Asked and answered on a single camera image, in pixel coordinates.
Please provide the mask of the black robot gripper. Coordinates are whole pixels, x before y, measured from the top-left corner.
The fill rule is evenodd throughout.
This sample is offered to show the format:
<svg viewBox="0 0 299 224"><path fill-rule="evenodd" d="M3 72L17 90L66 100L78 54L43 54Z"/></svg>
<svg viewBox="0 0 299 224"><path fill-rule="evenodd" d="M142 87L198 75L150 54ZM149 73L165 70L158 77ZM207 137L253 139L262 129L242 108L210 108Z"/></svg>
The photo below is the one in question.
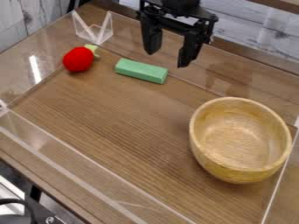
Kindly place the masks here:
<svg viewBox="0 0 299 224"><path fill-rule="evenodd" d="M138 16L142 24L143 44L150 55L157 53L162 47L162 29L182 34L187 32L179 51L178 67L187 67L198 58L205 36L211 36L214 26L219 21L219 17L201 6L201 1L139 0Z"/></svg>

